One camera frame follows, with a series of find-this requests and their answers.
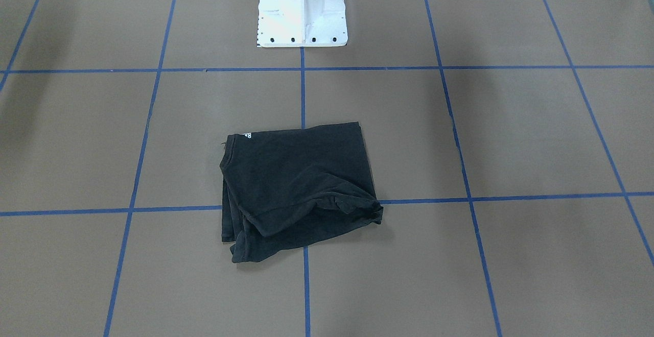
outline white metal bracket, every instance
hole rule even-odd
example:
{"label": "white metal bracket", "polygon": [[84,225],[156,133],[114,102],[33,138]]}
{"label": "white metal bracket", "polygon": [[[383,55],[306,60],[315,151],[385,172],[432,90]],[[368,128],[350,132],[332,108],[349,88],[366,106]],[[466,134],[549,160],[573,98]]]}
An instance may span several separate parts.
{"label": "white metal bracket", "polygon": [[344,46],[344,0],[259,0],[257,46]]}

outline black cloth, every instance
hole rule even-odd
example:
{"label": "black cloth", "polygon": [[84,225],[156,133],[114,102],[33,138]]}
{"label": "black cloth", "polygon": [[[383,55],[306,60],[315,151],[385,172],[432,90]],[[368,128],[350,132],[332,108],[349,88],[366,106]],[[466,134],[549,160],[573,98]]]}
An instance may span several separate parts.
{"label": "black cloth", "polygon": [[232,262],[260,262],[381,223],[359,123],[227,137],[222,241]]}

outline black garment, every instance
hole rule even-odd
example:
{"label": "black garment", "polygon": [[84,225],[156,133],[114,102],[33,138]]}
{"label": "black garment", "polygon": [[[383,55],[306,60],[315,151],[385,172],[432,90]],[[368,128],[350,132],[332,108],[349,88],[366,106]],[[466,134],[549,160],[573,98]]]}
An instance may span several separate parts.
{"label": "black garment", "polygon": [[232,262],[381,223],[359,123],[232,134],[220,168],[222,241],[236,241]]}

